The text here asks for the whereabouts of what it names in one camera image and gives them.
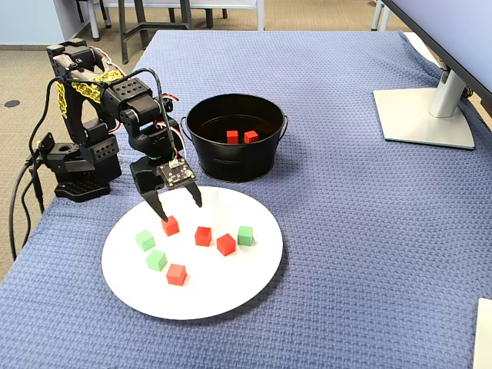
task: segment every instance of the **power cord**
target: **power cord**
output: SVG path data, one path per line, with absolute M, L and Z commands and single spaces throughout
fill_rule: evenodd
M 35 184 L 35 186 L 38 186 L 38 163 L 35 162 L 34 158 L 37 159 L 37 157 L 39 156 L 39 150 L 38 149 L 35 150 L 32 148 L 32 142 L 34 141 L 36 133 L 38 132 L 39 127 L 41 127 L 42 122 L 46 119 L 46 115 L 48 114 L 50 91 L 52 89 L 53 84 L 57 81 L 87 83 L 87 84 L 94 84 L 94 85 L 99 85 L 100 87 L 103 87 L 103 84 L 100 82 L 84 81 L 84 80 L 79 80 L 79 79 L 63 78 L 63 77 L 54 77 L 48 83 L 48 86 L 46 87 L 45 108 L 44 108 L 43 114 L 42 114 L 41 118 L 39 119 L 38 124 L 32 130 L 31 137 L 29 138 L 28 149 L 29 149 L 30 155 L 29 155 L 29 158 L 25 161 L 24 166 L 22 167 L 22 170 L 20 171 L 20 173 L 17 177 L 17 180 L 15 181 L 14 188 L 12 189 L 12 196 L 10 198 L 10 206 L 9 206 L 9 210 L 8 210 L 8 236 L 10 239 L 10 250 L 12 253 L 12 259 L 14 261 L 17 258 L 17 252 L 15 250 L 15 238 L 14 238 L 15 198 L 17 197 L 17 190 L 18 190 L 18 186 L 21 184 L 22 177 L 24 177 L 24 174 L 29 169 L 29 167 L 32 166 L 32 178 L 21 195 L 22 207 L 24 208 L 25 216 L 26 216 L 26 219 L 28 222 L 28 231 L 26 232 L 26 235 L 24 237 L 24 241 L 22 243 L 22 247 L 24 247 L 25 243 L 28 240 L 29 233 L 31 231 L 31 217 L 29 216 L 28 208 L 27 208 L 27 205 L 25 204 L 25 194 L 27 193 L 27 191 L 29 190 L 29 188 L 32 186 L 33 183 Z M 41 211 L 41 213 L 43 213 L 45 210 L 45 207 L 42 204 L 41 192 L 39 192 L 39 193 L 40 193 L 40 195 L 37 194 L 36 197 L 38 198 L 38 202 L 39 202 L 39 210 Z
M 15 239 L 14 239 L 14 206 L 15 198 L 17 197 L 18 186 L 21 184 L 21 180 L 24 177 L 25 172 L 32 165 L 32 157 L 28 158 L 21 171 L 18 174 L 17 180 L 15 181 L 14 188 L 12 189 L 12 196 L 10 197 L 10 206 L 8 208 L 8 236 L 10 238 L 10 251 L 12 253 L 12 259 L 17 258 L 17 252 L 15 251 Z

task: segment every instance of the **table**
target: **table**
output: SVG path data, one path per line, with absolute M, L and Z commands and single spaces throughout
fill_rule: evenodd
M 55 199 L 0 287 L 2 367 L 471 366 L 478 298 L 492 297 L 492 134 L 462 101 L 475 151 L 383 139 L 372 91 L 440 77 L 403 34 L 158 32 L 144 66 L 180 98 L 176 118 L 228 92 L 289 116 L 267 176 L 223 184 L 198 172 L 200 185 L 271 210 L 281 266 L 247 304 L 205 320 L 121 303 L 101 251 L 141 199 L 128 169 L 137 155 L 119 132 L 123 175 L 111 195 Z M 189 142 L 188 157 L 198 170 Z
M 140 33 L 141 45 L 146 48 L 148 39 L 148 30 L 152 29 L 193 29 L 193 23 L 191 20 L 191 7 L 190 0 L 179 0 L 181 6 L 181 19 L 182 23 L 176 23 L 171 20 L 171 22 L 147 22 L 145 20 L 145 10 L 144 3 L 142 0 L 133 0 L 135 4 L 135 12 L 137 13 L 138 24 L 130 29 L 126 30 L 126 20 L 125 20 L 125 0 L 118 0 L 118 14 L 120 21 L 120 43 L 121 43 L 121 60 L 123 64 L 128 63 L 128 49 L 126 43 L 128 39 Z

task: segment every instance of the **wall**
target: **wall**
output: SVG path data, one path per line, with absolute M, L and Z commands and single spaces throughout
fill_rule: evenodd
M 84 27 L 78 19 L 74 0 L 0 2 L 0 45 L 56 44 L 69 39 Z

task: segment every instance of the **floor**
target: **floor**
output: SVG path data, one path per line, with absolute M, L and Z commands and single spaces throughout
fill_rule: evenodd
M 267 0 L 266 29 L 267 30 L 369 30 L 374 15 L 374 1 L 369 0 Z M 128 54 L 130 56 L 127 65 L 121 65 L 121 53 L 119 48 L 118 14 L 116 8 L 110 9 L 113 27 L 104 28 L 101 17 L 99 25 L 101 41 L 93 42 L 90 31 L 86 30 L 81 37 L 88 40 L 90 45 L 96 45 L 105 50 L 113 62 L 119 64 L 126 72 L 130 72 L 142 54 L 138 36 L 128 41 Z M 133 8 L 127 9 L 127 22 L 136 22 Z M 163 8 L 148 8 L 146 15 L 149 21 L 168 21 L 168 11 Z M 205 14 L 202 10 L 192 11 L 194 26 L 205 29 Z M 214 12 L 214 29 L 227 30 L 252 30 L 256 29 L 256 13 L 246 10 L 229 10 L 228 19 L 222 19 L 221 12 Z M 388 30 L 409 29 L 394 15 L 391 17 Z M 0 190 L 4 194 L 0 197 L 0 280 L 3 279 L 12 265 L 12 257 L 8 241 L 8 204 L 12 186 L 17 178 L 25 158 L 28 156 L 28 138 L 36 122 L 42 114 L 45 89 L 52 78 L 51 66 L 44 51 L 0 51 L 0 133 L 2 144 L 0 145 L 0 158 L 3 158 L 0 166 Z M 16 99 L 21 104 L 14 108 L 4 107 L 4 103 Z M 492 127 L 490 117 L 485 118 L 484 110 L 478 106 L 478 97 L 472 101 L 480 113 L 487 119 Z M 83 119 L 94 117 L 92 111 L 84 113 Z M 65 125 L 56 104 L 51 103 L 45 123 L 36 140 L 42 139 L 51 132 L 56 141 L 69 141 Z M 45 191 L 45 204 L 53 197 L 55 188 L 53 174 L 43 168 L 40 170 Z M 28 176 L 22 181 L 22 190 L 28 182 Z M 39 220 L 37 201 L 29 192 L 26 203 L 32 216 L 32 224 Z M 19 250 L 26 229 L 25 216 L 19 199 L 15 206 L 15 240 Z M 70 247 L 70 240 L 59 240 L 60 248 Z

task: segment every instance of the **circuit board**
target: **circuit board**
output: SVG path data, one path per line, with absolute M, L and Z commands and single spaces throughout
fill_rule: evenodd
M 170 190 L 196 181 L 196 176 L 184 158 L 171 160 L 158 167 L 160 176 Z

